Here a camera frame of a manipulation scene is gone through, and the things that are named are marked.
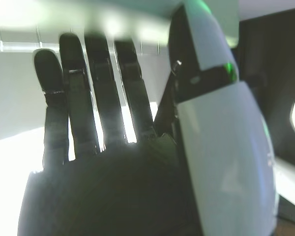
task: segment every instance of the green light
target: green light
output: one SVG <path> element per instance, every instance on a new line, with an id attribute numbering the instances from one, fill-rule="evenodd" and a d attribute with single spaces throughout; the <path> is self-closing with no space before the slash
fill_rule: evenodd
<path id="1" fill-rule="evenodd" d="M 227 73 L 229 74 L 232 82 L 235 82 L 237 79 L 237 76 L 236 76 L 236 71 L 234 70 L 233 64 L 227 63 L 224 65 L 224 68 L 227 71 Z"/>
<path id="2" fill-rule="evenodd" d="M 208 5 L 204 2 L 204 1 L 202 1 L 202 0 L 197 0 L 198 1 L 198 3 L 199 3 L 199 5 L 207 12 L 207 13 L 210 13 L 210 14 L 212 14 L 212 12 L 211 12 L 211 9 L 208 7 Z"/>

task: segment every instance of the robotic hand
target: robotic hand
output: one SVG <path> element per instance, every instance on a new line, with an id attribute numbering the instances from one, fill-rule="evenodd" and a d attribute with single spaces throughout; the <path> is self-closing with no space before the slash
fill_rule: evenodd
<path id="1" fill-rule="evenodd" d="M 116 41 L 138 139 L 126 143 L 106 39 L 86 33 L 85 43 L 106 149 L 99 148 L 81 44 L 65 33 L 63 73 L 53 52 L 35 54 L 48 105 L 44 171 L 29 177 L 18 235 L 270 236 L 278 202 L 271 140 L 206 5 L 187 0 L 172 18 L 173 117 L 163 123 L 174 138 L 157 137 L 133 43 Z"/>

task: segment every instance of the white plastic casing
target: white plastic casing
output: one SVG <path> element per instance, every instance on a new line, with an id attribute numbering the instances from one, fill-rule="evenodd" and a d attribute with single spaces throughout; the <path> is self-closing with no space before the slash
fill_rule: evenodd
<path id="1" fill-rule="evenodd" d="M 276 226 L 274 154 L 246 83 L 178 104 L 205 236 L 269 236 Z"/>

